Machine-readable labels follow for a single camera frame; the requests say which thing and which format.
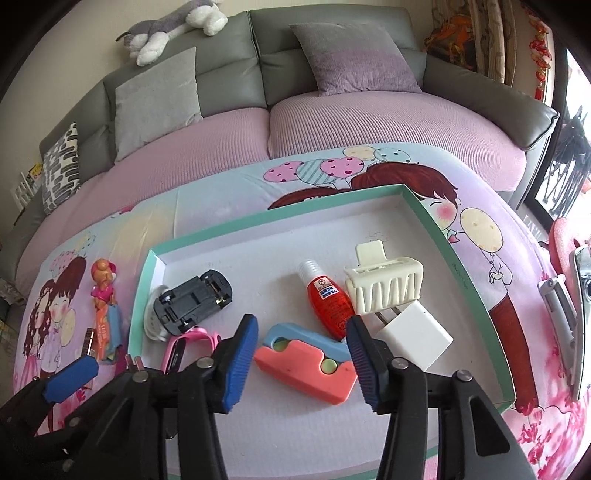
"purple throw pillow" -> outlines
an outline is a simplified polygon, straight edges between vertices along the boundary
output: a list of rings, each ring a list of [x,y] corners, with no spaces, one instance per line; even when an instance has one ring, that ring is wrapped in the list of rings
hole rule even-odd
[[[306,55],[320,96],[384,90],[421,93],[388,32],[374,24],[290,25]]]

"wall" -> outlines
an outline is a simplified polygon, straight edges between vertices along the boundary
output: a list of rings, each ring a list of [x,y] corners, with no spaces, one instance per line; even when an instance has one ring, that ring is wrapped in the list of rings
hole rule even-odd
[[[70,108],[125,61],[115,38],[130,25],[159,18],[186,0],[82,0],[36,46],[0,103],[0,239],[18,215],[10,189],[20,171],[40,161],[38,145]],[[240,11],[338,0],[225,0],[227,15]],[[341,0],[340,3],[406,7],[417,39],[432,29],[430,0]]]

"sofa cushion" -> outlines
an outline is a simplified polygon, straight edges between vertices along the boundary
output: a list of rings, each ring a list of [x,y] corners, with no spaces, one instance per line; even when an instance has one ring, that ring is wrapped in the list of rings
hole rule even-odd
[[[115,89],[119,85],[192,47],[197,48],[197,94],[204,117],[241,108],[267,108],[249,15],[241,12],[229,17],[226,27],[213,37],[206,36],[202,30],[191,30],[172,39],[153,64],[138,67],[134,61],[129,61],[108,74],[41,141],[41,156],[72,122],[78,126],[79,143],[84,143],[101,127],[109,127],[115,119]],[[110,152],[113,161],[114,135],[112,132],[103,135],[100,141],[108,142],[101,148]],[[84,163],[85,159],[81,157],[80,161]]]
[[[347,4],[303,5],[252,10],[250,15],[261,58],[265,98],[271,106],[291,96],[317,90],[314,74],[298,39],[290,29],[290,24],[374,23],[386,29],[403,56],[404,50],[413,50],[419,54],[410,16],[404,8]],[[413,68],[411,65],[411,69],[421,85],[424,68],[421,71],[420,68]]]
[[[72,123],[43,156],[41,195],[45,213],[49,215],[53,212],[79,187],[78,130],[76,123]]]
[[[269,112],[246,108],[210,116],[133,152],[108,172],[87,181],[41,226],[36,223],[38,230],[18,263],[17,289],[28,295],[49,253],[99,220],[190,181],[268,160],[268,139]]]
[[[191,47],[196,47],[197,94],[204,118],[227,110],[267,107],[251,23],[248,13],[242,12],[229,17],[228,24],[213,37],[208,37],[201,29],[191,30],[172,39],[154,63],[138,67],[130,61],[107,75],[104,82],[111,118],[115,117],[115,89],[119,85]]]
[[[384,90],[420,93],[408,63],[386,30],[369,23],[291,25],[320,95]]]
[[[116,163],[157,138],[202,120],[195,47],[119,85],[115,102]]]
[[[113,166],[115,152],[109,139],[111,129],[103,125],[86,141],[78,142],[78,170],[80,183],[90,180],[95,175],[108,171]]]
[[[443,148],[497,191],[515,190],[525,170],[524,152],[500,128],[428,93],[306,93],[271,110],[271,158],[390,141]]]

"bed sheet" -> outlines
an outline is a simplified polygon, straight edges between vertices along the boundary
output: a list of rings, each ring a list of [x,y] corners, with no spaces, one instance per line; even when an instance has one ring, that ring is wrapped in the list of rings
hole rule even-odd
[[[128,330],[139,274],[154,245],[264,209],[400,183],[436,221],[489,310],[517,395],[505,420],[538,478],[565,477],[590,442],[589,392],[580,402],[569,399],[554,329],[537,291],[537,283],[554,274],[548,256],[468,166],[423,144],[357,145],[251,164],[130,205],[88,227],[41,266],[17,345],[15,391],[80,355],[86,328],[94,322],[94,260],[107,258],[117,266],[116,296]],[[81,388],[56,406],[43,428],[63,427],[63,419],[107,383],[114,369],[101,365],[93,390]],[[435,473],[436,460],[430,459],[426,478]]]

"stuffed animal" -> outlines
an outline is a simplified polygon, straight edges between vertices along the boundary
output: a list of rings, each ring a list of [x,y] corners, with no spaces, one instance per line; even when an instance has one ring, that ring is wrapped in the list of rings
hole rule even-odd
[[[129,57],[143,67],[162,55],[168,42],[194,28],[212,36],[223,29],[228,18],[217,7],[222,0],[191,0],[160,20],[143,20],[122,33],[115,41],[123,38]]]

